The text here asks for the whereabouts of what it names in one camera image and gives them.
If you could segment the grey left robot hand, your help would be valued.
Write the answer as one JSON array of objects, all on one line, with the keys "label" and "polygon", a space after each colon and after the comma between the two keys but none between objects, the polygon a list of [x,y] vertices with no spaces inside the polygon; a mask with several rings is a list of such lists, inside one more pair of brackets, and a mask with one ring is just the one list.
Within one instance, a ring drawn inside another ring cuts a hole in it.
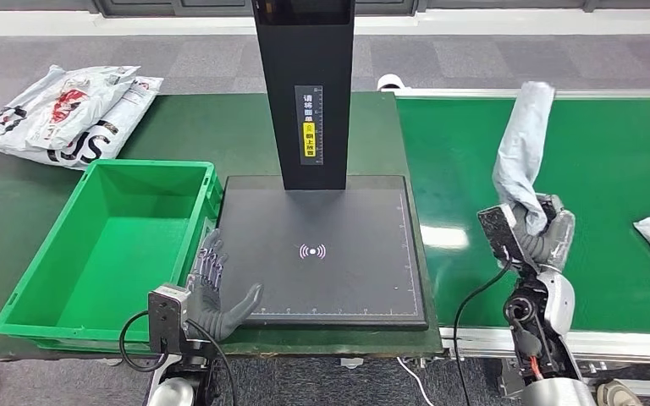
[{"label": "grey left robot hand", "polygon": [[185,287],[190,291],[189,320],[202,327],[215,341],[229,337],[249,317],[262,300],[264,286],[256,283],[245,297],[229,310],[221,307],[220,285],[228,255],[222,252],[218,228],[205,234],[199,243]]}]

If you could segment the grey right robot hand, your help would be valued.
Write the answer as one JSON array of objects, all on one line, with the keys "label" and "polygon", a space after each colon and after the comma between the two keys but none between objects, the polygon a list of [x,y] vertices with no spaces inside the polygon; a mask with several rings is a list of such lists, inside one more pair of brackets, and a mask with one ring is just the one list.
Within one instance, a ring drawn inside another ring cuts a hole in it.
[{"label": "grey right robot hand", "polygon": [[545,229],[537,235],[529,234],[526,231],[528,210],[522,204],[514,203],[510,206],[516,220],[513,233],[521,251],[532,259],[538,272],[561,273],[574,237],[576,218],[564,208],[557,195],[538,194],[537,200],[545,213],[554,214]]}]

